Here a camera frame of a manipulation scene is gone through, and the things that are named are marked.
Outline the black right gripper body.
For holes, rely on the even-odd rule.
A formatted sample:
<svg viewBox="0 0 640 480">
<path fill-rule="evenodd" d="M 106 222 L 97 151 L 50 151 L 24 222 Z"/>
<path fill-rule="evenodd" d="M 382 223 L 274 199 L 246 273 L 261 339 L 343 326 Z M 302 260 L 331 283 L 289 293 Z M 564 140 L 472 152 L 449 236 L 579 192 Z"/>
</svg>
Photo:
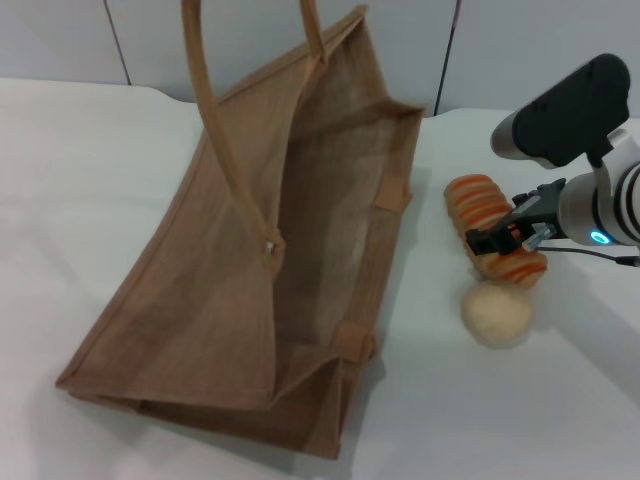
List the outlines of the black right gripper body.
<svg viewBox="0 0 640 480">
<path fill-rule="evenodd" d="M 565 179 L 560 178 L 551 183 L 541 184 L 530 192 L 514 196 L 511 215 L 517 220 L 516 225 L 520 227 L 544 223 L 560 230 L 558 211 L 564 187 Z"/>
</svg>

